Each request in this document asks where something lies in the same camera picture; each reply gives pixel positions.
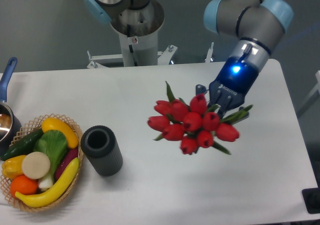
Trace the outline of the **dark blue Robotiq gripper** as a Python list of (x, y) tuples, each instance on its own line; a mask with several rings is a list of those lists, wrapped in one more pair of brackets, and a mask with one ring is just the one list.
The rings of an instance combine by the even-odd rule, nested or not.
[[(219, 105), (218, 115), (240, 107), (245, 96), (259, 75), (259, 70), (250, 62), (229, 57), (209, 88), (202, 84), (195, 86), (195, 94), (208, 95), (209, 105)], [(238, 123), (249, 117), (250, 107), (240, 107), (237, 112), (226, 117), (226, 123)]]

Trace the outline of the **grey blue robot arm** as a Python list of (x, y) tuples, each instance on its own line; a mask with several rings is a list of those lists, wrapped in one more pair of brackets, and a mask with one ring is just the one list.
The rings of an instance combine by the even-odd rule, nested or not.
[[(126, 67), (158, 65), (158, 32), (164, 10), (156, 0), (84, 0), (88, 11), (118, 33)], [(207, 30), (238, 38), (217, 77), (197, 94), (209, 94), (218, 116), (241, 109), (245, 96), (293, 19), (283, 0), (212, 0), (205, 8)]]

